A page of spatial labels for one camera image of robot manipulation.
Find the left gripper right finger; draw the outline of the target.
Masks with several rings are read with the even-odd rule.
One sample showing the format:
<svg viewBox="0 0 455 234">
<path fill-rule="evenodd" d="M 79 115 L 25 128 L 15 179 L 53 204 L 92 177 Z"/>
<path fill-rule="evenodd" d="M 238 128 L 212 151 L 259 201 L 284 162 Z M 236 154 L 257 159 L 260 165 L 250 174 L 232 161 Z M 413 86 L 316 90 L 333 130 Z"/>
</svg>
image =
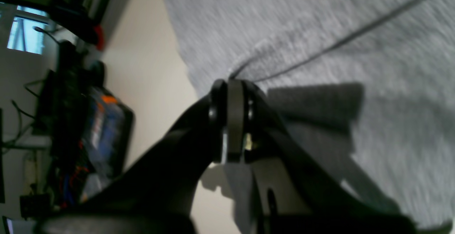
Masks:
<svg viewBox="0 0 455 234">
<path fill-rule="evenodd" d="M 254 233 L 416 233 L 407 217 L 372 209 L 336 184 L 292 140 L 258 87 L 227 84 L 227 160 L 253 166 L 264 210 Z"/>
</svg>

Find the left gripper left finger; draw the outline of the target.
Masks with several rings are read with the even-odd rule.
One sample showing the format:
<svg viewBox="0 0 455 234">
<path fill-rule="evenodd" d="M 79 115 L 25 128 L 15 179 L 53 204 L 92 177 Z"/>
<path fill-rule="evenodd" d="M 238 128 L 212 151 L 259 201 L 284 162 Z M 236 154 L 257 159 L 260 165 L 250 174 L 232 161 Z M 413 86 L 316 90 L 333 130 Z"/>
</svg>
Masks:
<svg viewBox="0 0 455 234">
<path fill-rule="evenodd" d="M 37 234 L 195 234 L 190 218 L 200 177 L 227 160 L 227 84 L 216 80 L 161 140 L 86 203 L 36 224 Z"/>
</svg>

